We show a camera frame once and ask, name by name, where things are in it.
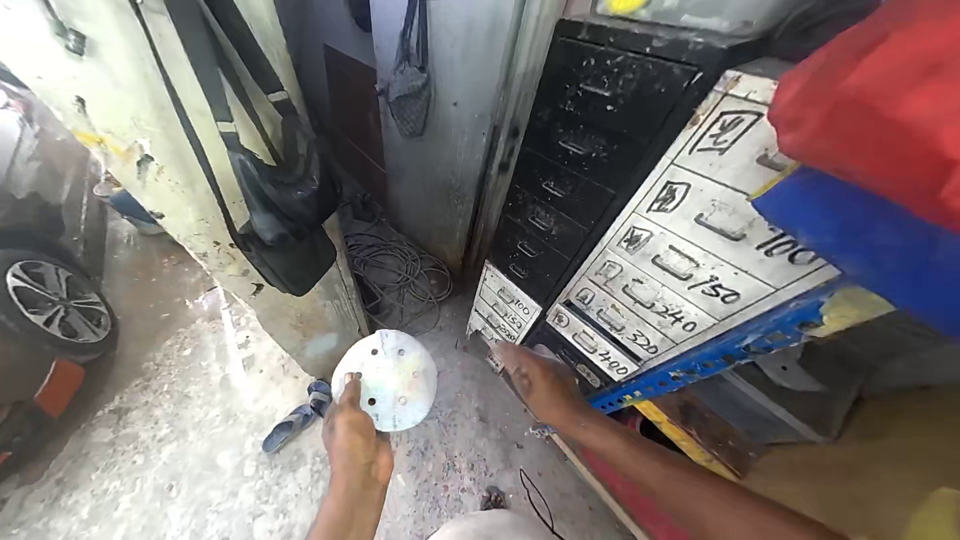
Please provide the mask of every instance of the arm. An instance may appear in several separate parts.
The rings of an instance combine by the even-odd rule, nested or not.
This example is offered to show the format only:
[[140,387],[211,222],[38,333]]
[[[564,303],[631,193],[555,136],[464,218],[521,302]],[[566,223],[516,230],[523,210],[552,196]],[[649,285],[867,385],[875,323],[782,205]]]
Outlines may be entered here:
[[347,374],[340,401],[324,418],[330,484],[307,540],[372,540],[394,470],[390,440],[360,408],[360,378]]
[[593,409],[545,348],[494,347],[538,419],[607,460],[701,540],[838,540],[823,524],[765,499],[649,441]]

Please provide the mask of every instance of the tire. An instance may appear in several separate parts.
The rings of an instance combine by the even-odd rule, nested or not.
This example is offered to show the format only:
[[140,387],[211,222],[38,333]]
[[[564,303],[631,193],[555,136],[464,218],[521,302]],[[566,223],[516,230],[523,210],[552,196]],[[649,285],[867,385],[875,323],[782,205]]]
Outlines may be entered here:
[[83,270],[21,249],[0,249],[0,325],[78,361],[113,350],[119,334],[113,309]]

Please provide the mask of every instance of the wet floor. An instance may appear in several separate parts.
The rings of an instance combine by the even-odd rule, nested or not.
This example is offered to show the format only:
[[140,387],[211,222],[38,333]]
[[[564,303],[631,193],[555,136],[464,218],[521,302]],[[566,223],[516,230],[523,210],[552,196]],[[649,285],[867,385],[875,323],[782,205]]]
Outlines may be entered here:
[[[115,354],[86,365],[80,394],[30,462],[0,484],[0,537],[302,538],[329,478],[320,424],[279,454],[259,451],[310,382],[246,306],[164,236],[111,220],[104,289]],[[433,410],[393,436],[378,538],[420,539],[479,509],[489,485],[534,515],[522,467],[567,538],[628,533],[465,343],[472,295],[444,303],[420,337],[437,361]]]

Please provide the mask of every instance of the hand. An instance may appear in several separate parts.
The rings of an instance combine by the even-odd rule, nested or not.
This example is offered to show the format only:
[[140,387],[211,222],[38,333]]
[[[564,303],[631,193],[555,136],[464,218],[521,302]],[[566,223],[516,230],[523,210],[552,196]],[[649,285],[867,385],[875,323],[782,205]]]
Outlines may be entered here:
[[538,345],[531,351],[500,341],[492,351],[541,422],[566,432],[582,424],[589,415],[598,414],[577,390],[573,372],[546,347]]
[[324,418],[324,447],[330,459],[330,484],[357,489],[386,488],[394,470],[394,452],[386,433],[360,408],[360,374],[347,373],[340,400]]

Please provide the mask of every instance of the round sandpaper disc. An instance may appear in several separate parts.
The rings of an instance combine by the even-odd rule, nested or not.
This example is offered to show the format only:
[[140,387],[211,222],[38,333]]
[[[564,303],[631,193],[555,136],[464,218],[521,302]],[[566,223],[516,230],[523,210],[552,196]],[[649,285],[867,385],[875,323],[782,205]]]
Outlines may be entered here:
[[344,375],[361,373],[360,408],[381,431],[403,431],[426,418],[437,395],[437,364],[413,336],[378,330],[350,347],[333,371],[333,398]]

